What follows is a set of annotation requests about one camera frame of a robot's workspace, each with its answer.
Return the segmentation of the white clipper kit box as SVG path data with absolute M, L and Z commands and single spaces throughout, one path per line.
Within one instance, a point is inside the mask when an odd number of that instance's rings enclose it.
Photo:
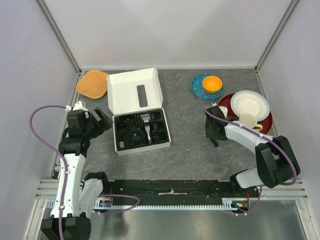
M 147 68 L 107 76 L 108 108 L 112 112 L 115 152 L 128 155 L 171 146 L 171 136 L 163 108 L 163 94 L 156 68 Z M 152 121 L 152 112 L 161 112 L 161 121 Z M 150 115 L 151 144 L 141 115 Z M 153 130 L 154 122 L 162 122 L 163 130 Z M 154 133 L 165 132 L 166 141 L 154 142 Z M 132 145 L 132 136 L 140 135 L 141 144 Z

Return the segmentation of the black comb attachment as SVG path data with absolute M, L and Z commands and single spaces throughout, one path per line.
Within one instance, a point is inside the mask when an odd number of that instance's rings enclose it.
M 217 141 L 215 139 L 210 139 L 210 140 L 213 143 L 215 148 L 217 148 L 219 146 L 219 144 L 217 143 Z

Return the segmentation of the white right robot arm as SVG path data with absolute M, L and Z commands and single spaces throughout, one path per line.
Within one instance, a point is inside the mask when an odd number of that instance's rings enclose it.
M 240 171 L 230 177 L 229 191 L 242 196 L 247 188 L 293 185 L 301 169 L 289 140 L 280 135 L 273 137 L 250 130 L 234 117 L 225 118 L 216 105 L 204 110 L 206 115 L 204 136 L 217 148 L 218 140 L 233 140 L 255 155 L 256 167 Z

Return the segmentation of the black clipper guard comb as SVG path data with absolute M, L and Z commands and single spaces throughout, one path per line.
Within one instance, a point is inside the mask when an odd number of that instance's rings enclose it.
M 153 134 L 153 139 L 155 143 L 165 142 L 167 140 L 167 135 L 163 131 L 155 132 Z
M 163 117 L 160 111 L 154 111 L 150 113 L 150 119 L 152 121 L 161 121 Z
M 154 122 L 152 124 L 152 129 L 154 131 L 161 131 L 164 129 L 164 124 L 161 122 L 161 121 L 158 121 L 158 122 Z

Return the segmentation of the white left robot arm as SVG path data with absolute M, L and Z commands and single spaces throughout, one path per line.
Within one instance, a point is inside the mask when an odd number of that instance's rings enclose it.
M 53 209 L 41 222 L 41 231 L 49 240 L 88 240 L 91 215 L 98 197 L 106 196 L 110 185 L 105 172 L 92 172 L 81 180 L 90 141 L 113 126 L 100 108 L 99 120 L 83 101 L 67 108 L 67 128 L 58 146 L 60 177 Z

